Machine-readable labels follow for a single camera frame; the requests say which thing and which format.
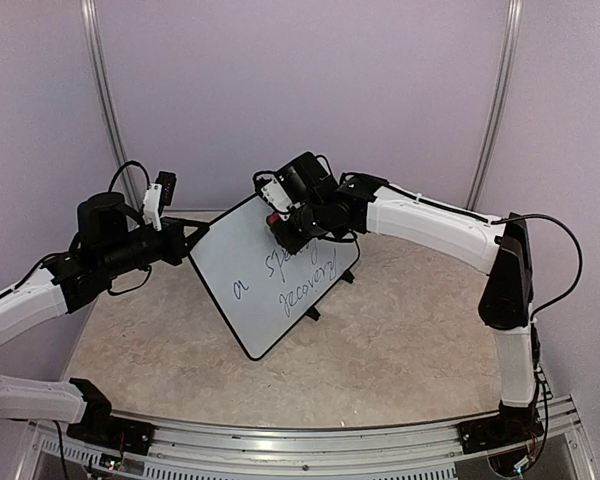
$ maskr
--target black cable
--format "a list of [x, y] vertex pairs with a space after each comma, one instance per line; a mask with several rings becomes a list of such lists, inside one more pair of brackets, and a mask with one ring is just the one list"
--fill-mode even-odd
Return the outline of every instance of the black cable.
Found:
[[519, 217], [503, 218], [501, 220], [496, 220], [495, 222], [492, 223], [492, 225], [501, 225], [504, 223], [515, 222], [516, 220], [527, 220], [527, 219], [533, 219], [533, 218], [538, 218], [540, 220], [547, 220], [549, 222], [552, 222], [552, 223], [558, 225], [560, 228], [562, 228], [567, 233], [567, 235], [569, 235], [569, 237], [573, 241], [573, 244], [575, 245], [576, 251], [578, 253], [578, 270], [577, 270], [576, 276], [573, 279], [573, 282], [571, 283], [571, 286], [569, 288], [567, 288], [563, 293], [561, 293], [557, 297], [549, 300], [548, 302], [540, 305], [539, 307], [537, 307], [536, 309], [533, 310], [533, 313], [531, 314], [532, 320], [538, 312], [544, 310], [547, 307], [550, 307], [551, 305], [554, 305], [555, 303], [557, 303], [560, 300], [564, 299], [565, 297], [569, 296], [571, 294], [571, 292], [573, 292], [575, 290], [576, 286], [578, 286], [578, 283], [580, 283], [580, 278], [582, 277], [582, 264], [583, 264], [582, 248], [580, 247], [580, 242], [578, 241], [578, 238], [575, 236], [575, 234], [571, 231], [571, 229], [569, 227], [567, 227], [564, 223], [562, 223], [557, 218], [554, 218], [550, 215], [545, 215], [543, 213], [529, 213], [526, 215], [520, 215]]
[[[367, 178], [371, 178], [373, 180], [382, 180], [382, 181], [386, 181], [383, 178], [380, 177], [376, 177], [374, 175], [369, 175], [367, 173], [355, 173], [355, 172], [344, 172], [342, 174], [341, 181], [340, 183], [342, 183], [342, 179], [345, 179], [346, 177], [350, 176], [350, 175], [357, 175], [360, 177], [367, 177]], [[434, 208], [438, 208], [440, 210], [444, 210], [445, 212], [449, 212], [449, 213], [455, 213], [456, 215], [463, 215], [465, 217], [469, 217], [469, 218], [473, 218], [474, 220], [477, 220], [479, 222], [482, 223], [489, 223], [489, 219], [486, 217], [483, 217], [482, 215], [479, 215], [477, 213], [474, 212], [470, 212], [468, 210], [463, 210], [461, 208], [456, 208], [456, 207], [452, 207], [451, 205], [445, 205], [443, 203], [438, 203], [438, 202], [434, 202], [433, 200], [429, 200], [428, 198], [424, 198], [424, 197], [418, 197], [417, 195], [414, 195], [411, 192], [407, 192], [406, 190], [402, 190], [401, 188], [396, 187], [395, 185], [391, 185], [390, 183], [386, 183], [384, 185], [382, 185], [383, 187], [394, 191], [396, 193], [399, 193], [400, 195], [410, 199], [410, 200], [415, 200], [419, 203], [422, 203], [423, 205], [428, 205], [430, 207], [434, 207]]]
[[544, 452], [544, 447], [547, 444], [547, 439], [549, 435], [549, 400], [547, 399], [547, 386], [544, 382], [540, 381], [538, 374], [536, 374], [536, 382], [542, 385], [542, 400], [544, 403], [544, 433], [542, 434], [542, 444], [540, 445], [540, 450], [538, 450], [538, 453], [534, 457], [533, 463], [531, 463], [531, 465], [529, 465], [529, 468], [527, 468], [523, 473], [527, 473], [538, 463], [542, 452]]
[[67, 461], [64, 458], [64, 445], [62, 443], [62, 429], [60, 428], [60, 424], [57, 421], [53, 421], [56, 424], [56, 429], [58, 430], [58, 443], [60, 444], [60, 461], [62, 462], [62, 471], [64, 473], [64, 480], [69, 479], [69, 471], [67, 470]]
[[147, 169], [144, 168], [144, 165], [142, 165], [140, 162], [137, 162], [135, 160], [129, 160], [120, 165], [120, 168], [118, 168], [118, 170], [116, 170], [116, 173], [113, 174], [113, 178], [111, 179], [111, 183], [109, 184], [109, 189], [107, 190], [108, 192], [113, 191], [113, 187], [116, 184], [118, 177], [122, 175], [122, 172], [124, 172], [125, 169], [129, 167], [138, 167], [140, 170], [142, 170], [142, 173], [144, 173], [144, 178], [147, 181], [147, 188], [149, 188], [151, 180], [149, 178], [149, 172], [147, 172]]
[[0, 300], [2, 300], [4, 297], [6, 297], [7, 295], [15, 292], [16, 290], [18, 290], [20, 287], [22, 287], [22, 285], [24, 285], [26, 283], [27, 280], [29, 280], [29, 278], [31, 278], [31, 275], [33, 275], [35, 273], [35, 271], [38, 269], [38, 267], [44, 263], [45, 261], [47, 261], [50, 258], [55, 257], [56, 255], [60, 255], [59, 253], [49, 253], [48, 255], [45, 255], [44, 257], [42, 257], [40, 260], [38, 260], [33, 267], [31, 267], [31, 270], [29, 270], [27, 272], [27, 274], [22, 277], [22, 279], [16, 283], [13, 288], [10, 288], [8, 290], [3, 291], [2, 293], [0, 293]]
[[331, 164], [329, 163], [329, 159], [322, 154], [316, 155], [316, 159], [317, 158], [322, 158], [325, 161], [325, 163], [327, 164], [327, 168], [329, 169], [329, 174], [333, 175], [333, 170], [331, 170]]
[[111, 295], [112, 297], [117, 297], [119, 295], [124, 295], [125, 293], [129, 293], [129, 292], [133, 292], [135, 290], [138, 290], [139, 288], [142, 288], [142, 287], [144, 287], [147, 284], [147, 282], [149, 281], [149, 278], [151, 277], [151, 272], [152, 271], [153, 271], [153, 269], [151, 268], [151, 265], [147, 265], [147, 276], [144, 277], [144, 281], [140, 285], [136, 285], [135, 287], [131, 287], [131, 288], [128, 288], [126, 290], [122, 290], [121, 292], [114, 292], [113, 290], [108, 289], [107, 293], [109, 295]]

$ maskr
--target table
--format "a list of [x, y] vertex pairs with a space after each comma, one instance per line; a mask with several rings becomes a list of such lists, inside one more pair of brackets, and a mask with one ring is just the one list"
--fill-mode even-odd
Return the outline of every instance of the table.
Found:
[[100, 296], [66, 377], [91, 380], [116, 410], [225, 425], [394, 425], [495, 409], [495, 343], [477, 314], [486, 277], [404, 240], [359, 243], [354, 284], [340, 282], [318, 322], [303, 319], [259, 362], [191, 265], [156, 264], [142, 289]]

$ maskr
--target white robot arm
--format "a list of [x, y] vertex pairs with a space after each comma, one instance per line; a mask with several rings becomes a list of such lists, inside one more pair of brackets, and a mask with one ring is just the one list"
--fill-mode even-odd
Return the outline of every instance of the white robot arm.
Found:
[[[478, 306], [493, 332], [502, 379], [497, 417], [460, 425], [466, 453], [542, 434], [536, 402], [540, 345], [532, 315], [531, 254], [525, 220], [477, 214], [360, 173], [333, 177], [307, 152], [253, 177], [274, 213], [267, 224], [289, 253], [312, 238], [353, 241], [356, 233], [409, 240], [456, 257], [489, 276]], [[500, 432], [498, 440], [494, 432]]]
[[[161, 217], [173, 195], [172, 173], [160, 172], [150, 183], [140, 166], [148, 183], [143, 211], [126, 205], [124, 196], [111, 190], [122, 169], [131, 165], [140, 166], [127, 162], [108, 192], [78, 206], [78, 233], [67, 252], [45, 256], [21, 281], [0, 292], [0, 345], [40, 323], [75, 312], [104, 291], [125, 293], [111, 290], [119, 275], [139, 269], [148, 279], [156, 261], [179, 265], [208, 231], [204, 222]], [[135, 228], [129, 229], [127, 217]], [[185, 227], [196, 231], [185, 235]], [[42, 382], [0, 375], [0, 418], [66, 422], [69, 436], [116, 449], [122, 437], [128, 440], [129, 451], [146, 454], [153, 427], [110, 414], [111, 403], [88, 380]]]

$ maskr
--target white arm segment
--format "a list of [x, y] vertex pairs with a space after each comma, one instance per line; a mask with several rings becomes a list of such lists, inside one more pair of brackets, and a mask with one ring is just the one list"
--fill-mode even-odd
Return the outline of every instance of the white arm segment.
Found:
[[[0, 299], [0, 345], [67, 313], [62, 290], [52, 279], [53, 275], [46, 268], [38, 269], [22, 287]], [[80, 390], [69, 382], [41, 382], [0, 375], [0, 418], [77, 423], [86, 405]]]
[[[482, 273], [491, 273], [500, 248], [496, 237], [504, 234], [504, 225], [490, 225], [431, 207], [385, 187], [379, 188], [375, 195], [377, 199], [369, 204], [367, 210], [367, 230], [438, 250], [468, 263]], [[490, 221], [500, 219], [492, 215], [480, 216]], [[531, 328], [492, 328], [491, 331], [500, 363], [502, 403], [508, 407], [528, 407], [535, 393]]]
[[507, 407], [525, 408], [533, 403], [536, 381], [531, 353], [531, 327], [512, 330], [492, 328], [500, 364], [501, 399]]
[[[377, 199], [367, 210], [367, 230], [370, 232], [404, 238], [458, 258], [482, 273], [491, 272], [500, 248], [496, 236], [502, 236], [504, 225], [489, 225], [430, 207], [385, 187], [380, 187], [375, 195]], [[481, 216], [489, 220], [500, 219], [492, 215]]]
[[40, 382], [0, 375], [0, 418], [79, 423], [87, 403], [69, 382]]
[[52, 279], [49, 270], [40, 268], [20, 289], [0, 299], [0, 345], [67, 313], [62, 289], [51, 283]]

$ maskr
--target small whiteboard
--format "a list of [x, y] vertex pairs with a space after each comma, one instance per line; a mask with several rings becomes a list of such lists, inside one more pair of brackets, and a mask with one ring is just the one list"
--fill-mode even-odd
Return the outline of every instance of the small whiteboard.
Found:
[[311, 240], [289, 255], [253, 195], [211, 222], [192, 263], [251, 360], [261, 359], [360, 257], [357, 243]]

